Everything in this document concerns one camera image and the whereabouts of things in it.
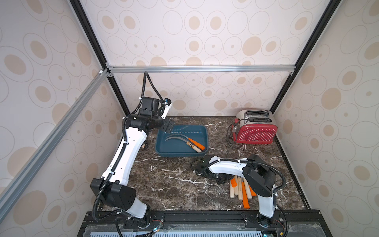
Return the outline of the wooden handled labelled sickle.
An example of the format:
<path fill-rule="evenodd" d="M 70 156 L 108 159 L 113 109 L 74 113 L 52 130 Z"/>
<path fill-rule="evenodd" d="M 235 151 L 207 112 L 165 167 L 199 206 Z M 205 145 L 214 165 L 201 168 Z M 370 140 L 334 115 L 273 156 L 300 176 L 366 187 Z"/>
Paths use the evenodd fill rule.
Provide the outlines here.
<path fill-rule="evenodd" d="M 195 146 L 194 144 L 192 144 L 188 140 L 185 140 L 184 138 L 176 137 L 176 136 L 171 136 L 171 137 L 166 138 L 166 141 L 167 140 L 171 140 L 171 139 L 181 140 L 181 141 L 185 142 L 189 147 L 191 147 L 192 149 L 194 149 L 197 153 L 201 153 L 202 152 L 201 149 L 199 149 L 197 146 Z"/>

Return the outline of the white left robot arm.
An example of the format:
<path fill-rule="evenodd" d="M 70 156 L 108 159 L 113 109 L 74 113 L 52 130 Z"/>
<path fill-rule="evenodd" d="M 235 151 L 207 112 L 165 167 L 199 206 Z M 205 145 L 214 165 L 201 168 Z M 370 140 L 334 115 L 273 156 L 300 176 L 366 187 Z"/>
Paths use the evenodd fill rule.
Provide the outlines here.
<path fill-rule="evenodd" d="M 149 132 L 156 128 L 170 133 L 175 124 L 166 117 L 171 106 L 170 99 L 144 96 L 146 84 L 152 83 L 148 72 L 145 72 L 139 104 L 122 120 L 122 139 L 114 158 L 102 177 L 94 178 L 90 184 L 96 195 L 92 208 L 92 217 L 96 221 L 108 217 L 98 214 L 100 203 L 113 206 L 118 212 L 125 211 L 138 219 L 146 217 L 148 206 L 136 197 L 135 189 L 128 187 L 130 172 Z"/>

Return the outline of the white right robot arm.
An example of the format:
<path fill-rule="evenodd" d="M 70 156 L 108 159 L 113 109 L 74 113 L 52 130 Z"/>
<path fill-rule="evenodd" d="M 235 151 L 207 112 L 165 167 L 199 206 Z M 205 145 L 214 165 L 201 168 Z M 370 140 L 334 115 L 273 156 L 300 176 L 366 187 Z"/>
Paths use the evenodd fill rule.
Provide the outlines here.
<path fill-rule="evenodd" d="M 248 184 L 258 197 L 259 225 L 269 228 L 273 224 L 277 192 L 286 186 L 286 179 L 278 169 L 267 164 L 259 156 L 252 154 L 242 159 L 205 156 L 191 162 L 190 168 L 196 175 L 215 180 L 218 184 L 231 181 L 234 176 L 244 178 L 244 183 Z"/>

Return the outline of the teal plastic storage box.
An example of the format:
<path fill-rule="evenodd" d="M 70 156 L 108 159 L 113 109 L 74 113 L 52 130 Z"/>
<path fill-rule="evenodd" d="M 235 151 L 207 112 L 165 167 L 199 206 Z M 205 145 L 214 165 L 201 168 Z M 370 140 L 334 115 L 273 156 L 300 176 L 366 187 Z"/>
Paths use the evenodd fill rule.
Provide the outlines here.
<path fill-rule="evenodd" d="M 167 140 L 166 138 L 171 136 L 181 137 L 179 134 L 183 134 L 197 141 L 205 146 L 205 150 L 201 153 L 197 153 L 194 149 L 189 147 L 185 142 L 177 139 Z M 171 133 L 158 132 L 156 140 L 156 152 L 162 157 L 203 157 L 208 152 L 208 134 L 207 129 L 203 125 L 189 125 L 181 124 L 175 125 Z"/>

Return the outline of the red polka dot toaster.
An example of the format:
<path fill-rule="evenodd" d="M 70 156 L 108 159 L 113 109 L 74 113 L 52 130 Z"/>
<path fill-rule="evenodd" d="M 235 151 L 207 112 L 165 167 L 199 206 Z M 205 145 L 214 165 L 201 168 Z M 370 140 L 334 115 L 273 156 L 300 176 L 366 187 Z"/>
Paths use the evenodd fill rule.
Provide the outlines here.
<path fill-rule="evenodd" d="M 271 144 L 277 131 L 271 111 L 253 108 L 238 112 L 231 128 L 237 144 Z"/>

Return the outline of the horizontal aluminium frame bar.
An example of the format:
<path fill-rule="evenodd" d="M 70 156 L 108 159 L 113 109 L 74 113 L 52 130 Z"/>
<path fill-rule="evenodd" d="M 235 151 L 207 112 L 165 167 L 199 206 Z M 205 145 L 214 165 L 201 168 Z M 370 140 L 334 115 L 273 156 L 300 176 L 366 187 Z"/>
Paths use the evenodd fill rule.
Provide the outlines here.
<path fill-rule="evenodd" d="M 295 65 L 110 66 L 111 73 L 294 72 Z"/>

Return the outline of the diagonal aluminium frame bar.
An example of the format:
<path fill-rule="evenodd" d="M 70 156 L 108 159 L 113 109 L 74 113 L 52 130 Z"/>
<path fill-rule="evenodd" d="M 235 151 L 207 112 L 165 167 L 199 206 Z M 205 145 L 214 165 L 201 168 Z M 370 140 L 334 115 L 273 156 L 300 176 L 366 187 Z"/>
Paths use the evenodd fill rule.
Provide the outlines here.
<path fill-rule="evenodd" d="M 95 79 L 88 85 L 85 91 L 75 101 L 72 107 L 63 116 L 57 126 L 51 131 L 47 138 L 33 153 L 22 170 L 12 180 L 9 188 L 1 197 L 1 221 L 3 221 L 12 210 L 25 189 L 39 172 L 47 158 L 51 155 L 57 144 L 61 141 L 68 129 L 72 126 L 78 115 L 82 112 L 89 100 L 92 98 L 100 84 L 110 75 L 109 69 L 103 69 Z"/>

